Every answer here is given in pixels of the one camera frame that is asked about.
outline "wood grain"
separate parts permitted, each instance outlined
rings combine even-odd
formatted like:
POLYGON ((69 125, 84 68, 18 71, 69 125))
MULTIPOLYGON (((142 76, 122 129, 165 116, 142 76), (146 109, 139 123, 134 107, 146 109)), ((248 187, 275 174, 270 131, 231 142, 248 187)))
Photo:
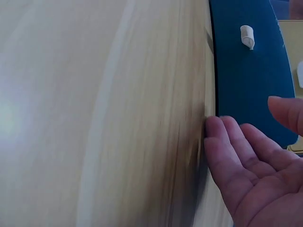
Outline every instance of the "wood grain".
POLYGON ((0 1, 0 226, 192 224, 206 7, 0 1))

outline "finger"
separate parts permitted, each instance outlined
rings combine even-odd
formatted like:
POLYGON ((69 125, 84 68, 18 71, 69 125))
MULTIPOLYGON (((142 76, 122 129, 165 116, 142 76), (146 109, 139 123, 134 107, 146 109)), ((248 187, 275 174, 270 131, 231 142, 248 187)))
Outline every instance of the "finger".
POLYGON ((235 150, 233 149, 226 128, 222 122, 222 120, 218 117, 209 117, 206 120, 206 134, 207 137, 217 138, 221 143, 225 145, 226 153, 235 163, 241 165, 241 161, 239 160, 235 150))
POLYGON ((303 100, 270 96, 268 107, 278 122, 293 132, 303 135, 303 100))
POLYGON ((230 151, 218 138, 206 138, 204 146, 214 181, 221 191, 228 211, 233 216, 258 178, 231 158, 230 151))
POLYGON ((223 121, 234 150, 246 169, 252 171, 259 178, 272 175, 276 172, 268 163, 262 162, 258 159, 255 151, 245 138, 235 119, 226 116, 221 117, 221 120, 223 121))
POLYGON ((251 124, 241 126, 245 138, 251 144, 258 158, 270 164, 275 170, 280 171, 288 167, 299 157, 282 149, 276 142, 268 138, 264 133, 251 124))

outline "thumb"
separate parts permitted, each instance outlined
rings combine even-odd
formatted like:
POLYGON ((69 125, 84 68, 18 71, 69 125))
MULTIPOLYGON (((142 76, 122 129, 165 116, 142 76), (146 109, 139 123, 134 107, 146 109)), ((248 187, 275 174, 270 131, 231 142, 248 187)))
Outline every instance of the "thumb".
POLYGON ((273 117, 283 126, 303 136, 303 100, 270 96, 268 107, 273 117))

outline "blue surface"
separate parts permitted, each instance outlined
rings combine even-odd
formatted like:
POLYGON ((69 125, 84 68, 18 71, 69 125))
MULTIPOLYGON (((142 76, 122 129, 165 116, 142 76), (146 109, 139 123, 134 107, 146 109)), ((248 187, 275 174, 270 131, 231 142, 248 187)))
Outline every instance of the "blue surface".
POLYGON ((278 20, 289 20, 289 2, 287 0, 271 0, 270 2, 278 20))
POLYGON ((210 0, 214 28, 217 114, 251 123, 282 147, 298 136, 274 120, 271 95, 294 97, 284 41, 269 0, 210 0), (241 43, 240 26, 254 29, 253 51, 241 43))

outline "white plastic clip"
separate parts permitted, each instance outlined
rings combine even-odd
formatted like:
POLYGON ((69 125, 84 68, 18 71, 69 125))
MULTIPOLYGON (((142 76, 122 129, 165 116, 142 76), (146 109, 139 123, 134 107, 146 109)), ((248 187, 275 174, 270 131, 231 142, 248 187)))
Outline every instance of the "white plastic clip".
POLYGON ((298 80, 300 88, 303 88, 303 61, 299 63, 297 68, 298 80))
POLYGON ((242 43, 252 51, 255 46, 254 30, 248 25, 241 26, 240 30, 242 43))

